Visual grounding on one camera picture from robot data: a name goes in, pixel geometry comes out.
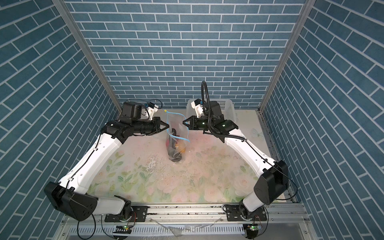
floral tablecloth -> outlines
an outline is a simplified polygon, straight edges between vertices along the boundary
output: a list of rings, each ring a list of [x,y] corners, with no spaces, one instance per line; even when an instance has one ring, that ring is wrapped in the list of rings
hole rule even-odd
[[[245,135],[267,155],[257,117],[237,113]],[[239,202],[251,191],[257,177],[248,164],[218,138],[189,131],[190,144],[180,162],[172,162],[166,150],[167,133],[130,137],[113,154],[93,180],[88,194],[119,195],[132,202]]]

black mounting plate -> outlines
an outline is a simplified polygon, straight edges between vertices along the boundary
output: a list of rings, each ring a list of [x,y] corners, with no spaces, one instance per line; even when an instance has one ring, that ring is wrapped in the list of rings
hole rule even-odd
[[[227,221],[228,222],[237,222],[237,221],[249,221],[241,217],[239,211],[239,205],[225,205],[225,210],[227,212]],[[263,207],[259,207],[254,211],[254,213],[260,218],[260,221],[266,221],[266,215]]]
[[[136,222],[145,222],[145,218],[147,217],[148,206],[132,206],[133,215],[136,213]],[[120,222],[118,215],[107,214],[105,216],[105,222]]]

ziplock bag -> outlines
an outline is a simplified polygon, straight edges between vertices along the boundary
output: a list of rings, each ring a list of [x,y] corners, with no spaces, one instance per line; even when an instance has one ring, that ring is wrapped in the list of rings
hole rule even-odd
[[[190,142],[188,139],[188,128],[182,124],[186,117],[181,113],[172,113],[164,110],[167,113],[167,140],[166,147],[169,159],[173,162],[178,162],[182,159],[183,153]]]

brick wallpaper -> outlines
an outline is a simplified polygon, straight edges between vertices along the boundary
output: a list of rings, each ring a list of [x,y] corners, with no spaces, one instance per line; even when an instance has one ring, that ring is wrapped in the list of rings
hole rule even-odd
[[[256,109],[304,0],[66,1],[121,102],[201,97]]]
[[[319,239],[384,239],[383,13],[317,0],[265,110]]]
[[[0,0],[0,239],[51,239],[43,187],[117,114],[50,0]]]

